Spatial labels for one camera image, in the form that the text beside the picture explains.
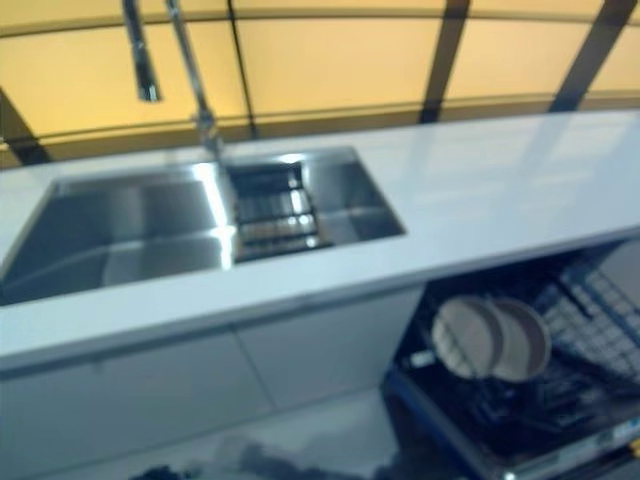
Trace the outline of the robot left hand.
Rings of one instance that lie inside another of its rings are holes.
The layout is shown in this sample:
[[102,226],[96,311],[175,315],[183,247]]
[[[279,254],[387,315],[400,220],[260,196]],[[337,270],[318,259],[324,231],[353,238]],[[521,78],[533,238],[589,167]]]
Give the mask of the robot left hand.
[[152,467],[139,476],[138,480],[189,480],[196,479],[202,473],[200,467],[188,467],[185,469],[175,470],[168,465]]

